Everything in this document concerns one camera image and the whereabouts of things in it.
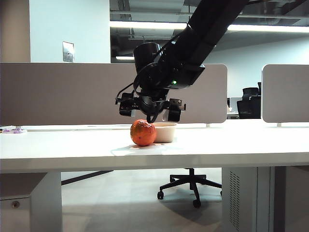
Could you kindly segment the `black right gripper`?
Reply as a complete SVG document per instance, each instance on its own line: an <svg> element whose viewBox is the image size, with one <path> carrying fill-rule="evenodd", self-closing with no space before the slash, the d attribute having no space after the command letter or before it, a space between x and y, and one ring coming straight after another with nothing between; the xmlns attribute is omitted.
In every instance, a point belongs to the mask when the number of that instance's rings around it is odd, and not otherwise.
<svg viewBox="0 0 309 232"><path fill-rule="evenodd" d="M123 93L120 99L119 114L122 116L135 116L139 109L146 115L147 121L156 121L164 110L168 112L168 121L180 121L181 112L186 110L186 103L180 99L166 100L167 93L158 97L135 96L134 93Z"/></svg>

